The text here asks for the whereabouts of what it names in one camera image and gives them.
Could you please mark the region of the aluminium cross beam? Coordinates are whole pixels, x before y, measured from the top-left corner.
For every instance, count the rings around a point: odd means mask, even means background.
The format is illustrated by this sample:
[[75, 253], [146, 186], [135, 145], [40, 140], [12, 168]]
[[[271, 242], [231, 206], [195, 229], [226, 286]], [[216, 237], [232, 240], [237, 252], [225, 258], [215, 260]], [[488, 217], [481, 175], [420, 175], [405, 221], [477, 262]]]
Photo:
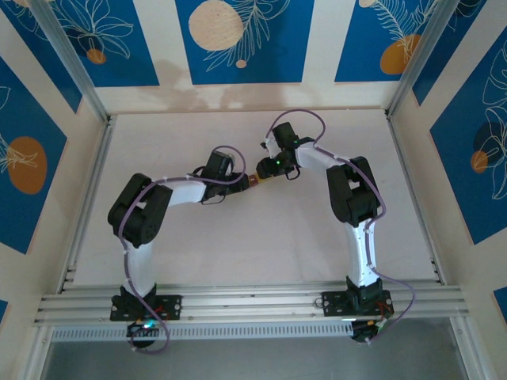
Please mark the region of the aluminium cross beam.
[[[457, 285], [415, 281], [408, 287], [385, 283], [396, 314], [409, 318], [467, 317], [470, 311]], [[243, 286], [160, 285], [160, 295], [182, 297], [181, 323], [321, 321], [317, 298], [324, 291], [343, 291], [343, 282]], [[59, 294], [40, 300], [35, 325], [107, 325], [115, 287], [82, 287], [66, 283]]]

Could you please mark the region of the grey metal sheet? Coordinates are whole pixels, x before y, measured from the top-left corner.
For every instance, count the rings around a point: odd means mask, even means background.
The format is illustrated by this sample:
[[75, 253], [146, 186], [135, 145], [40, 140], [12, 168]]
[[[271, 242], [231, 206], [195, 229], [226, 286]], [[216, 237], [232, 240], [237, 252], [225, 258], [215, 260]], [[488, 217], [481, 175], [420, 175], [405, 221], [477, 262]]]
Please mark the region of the grey metal sheet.
[[468, 380], [456, 350], [339, 338], [187, 340], [158, 355], [120, 343], [52, 344], [41, 380]]

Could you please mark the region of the aluminium side rail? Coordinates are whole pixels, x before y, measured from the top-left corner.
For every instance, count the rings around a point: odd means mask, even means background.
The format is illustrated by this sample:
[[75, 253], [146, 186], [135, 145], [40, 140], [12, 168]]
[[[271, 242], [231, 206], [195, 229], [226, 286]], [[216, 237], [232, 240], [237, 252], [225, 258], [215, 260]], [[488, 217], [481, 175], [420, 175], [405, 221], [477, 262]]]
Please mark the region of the aluminium side rail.
[[421, 204], [419, 202], [419, 199], [417, 197], [417, 193], [414, 188], [413, 176], [411, 175], [410, 167], [408, 165], [408, 161], [406, 160], [406, 155], [405, 155], [403, 146], [401, 144], [401, 140], [398, 137], [398, 133], [397, 133], [394, 123], [391, 121], [391, 119], [389, 117], [387, 117], [387, 126], [389, 127], [389, 131], [391, 133], [391, 138], [392, 138], [392, 141], [394, 143], [394, 146], [395, 146], [395, 149], [396, 149], [396, 152], [398, 155], [398, 160], [400, 162], [400, 166], [402, 167], [402, 171], [403, 171], [404, 177], [406, 179], [407, 188], [410, 193], [410, 198], [411, 198], [411, 201], [412, 201], [412, 204], [414, 207], [414, 211], [417, 216], [419, 226], [421, 228], [423, 237], [425, 239], [425, 244], [429, 250], [430, 261], [432, 263], [433, 270], [436, 273], [437, 282], [442, 285], [447, 285], [448, 281], [447, 281], [447, 278], [445, 275], [445, 271], [441, 267], [441, 262], [438, 257], [437, 251], [436, 251], [436, 246], [435, 246], [434, 240], [431, 237], [428, 224], [425, 221], [425, 216], [424, 216], [423, 210], [421, 209]]
[[81, 251], [87, 226], [89, 224], [91, 211], [97, 194], [97, 188], [103, 172], [105, 160], [109, 152], [117, 118], [118, 115], [112, 115], [109, 117], [108, 123], [105, 125], [105, 131], [101, 135], [100, 144], [93, 156], [93, 165], [91, 166], [86, 186], [84, 187], [84, 194], [80, 203], [78, 217], [71, 228], [69, 242], [64, 250], [66, 257], [59, 273], [58, 283], [55, 285], [55, 293], [57, 295], [63, 292], [69, 269], [74, 267], [78, 262], [78, 256]]

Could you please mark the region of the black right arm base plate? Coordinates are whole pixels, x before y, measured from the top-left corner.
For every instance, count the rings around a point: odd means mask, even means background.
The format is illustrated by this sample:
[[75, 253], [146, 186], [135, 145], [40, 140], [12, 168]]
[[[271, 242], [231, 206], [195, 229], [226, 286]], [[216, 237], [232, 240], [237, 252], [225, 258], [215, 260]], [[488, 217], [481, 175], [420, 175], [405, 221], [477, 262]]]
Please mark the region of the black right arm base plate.
[[348, 291], [327, 291], [322, 292], [322, 305], [326, 317], [342, 316], [373, 316], [391, 317], [395, 310], [389, 291], [382, 291], [380, 294], [361, 298], [352, 295]]

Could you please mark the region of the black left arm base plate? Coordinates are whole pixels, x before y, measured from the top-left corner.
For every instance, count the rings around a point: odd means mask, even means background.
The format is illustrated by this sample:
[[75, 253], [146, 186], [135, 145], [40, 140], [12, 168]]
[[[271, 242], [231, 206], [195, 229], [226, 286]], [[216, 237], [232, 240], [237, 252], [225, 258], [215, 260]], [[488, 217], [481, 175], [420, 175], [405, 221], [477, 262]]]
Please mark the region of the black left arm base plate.
[[[112, 298], [112, 307], [109, 315], [110, 321], [147, 321], [154, 316], [133, 298], [132, 304], [126, 303], [127, 299], [119, 295]], [[182, 297], [180, 295], [155, 295], [153, 301], [147, 302], [151, 309], [163, 321], [178, 321], [182, 310]]]

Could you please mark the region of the aluminium frame post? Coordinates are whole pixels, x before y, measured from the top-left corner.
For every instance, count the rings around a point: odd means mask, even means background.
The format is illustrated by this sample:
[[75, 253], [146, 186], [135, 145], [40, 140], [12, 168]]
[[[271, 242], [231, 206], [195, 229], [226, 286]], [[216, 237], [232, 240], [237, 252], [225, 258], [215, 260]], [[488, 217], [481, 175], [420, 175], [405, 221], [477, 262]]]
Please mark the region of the aluminium frame post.
[[432, 54], [436, 43], [447, 27], [453, 13], [456, 11], [459, 2], [460, 0], [439, 0], [436, 4], [435, 12], [430, 17], [416, 50], [395, 88], [393, 97], [388, 103], [386, 108], [386, 118], [388, 121], [392, 121], [403, 99], [408, 92], [411, 91], [414, 83], [427, 63], [429, 56]]
[[482, 372], [465, 317], [450, 317], [468, 380], [482, 380]]
[[38, 25], [48, 38], [68, 74], [78, 87], [80, 93], [87, 100], [97, 118], [108, 125], [110, 115], [102, 104], [90, 76], [86, 72], [82, 61], [78, 57], [63, 27], [59, 23], [50, 5], [45, 0], [26, 0]]
[[21, 357], [18, 380], [40, 380], [48, 357], [54, 328], [33, 327], [29, 330], [28, 341]]

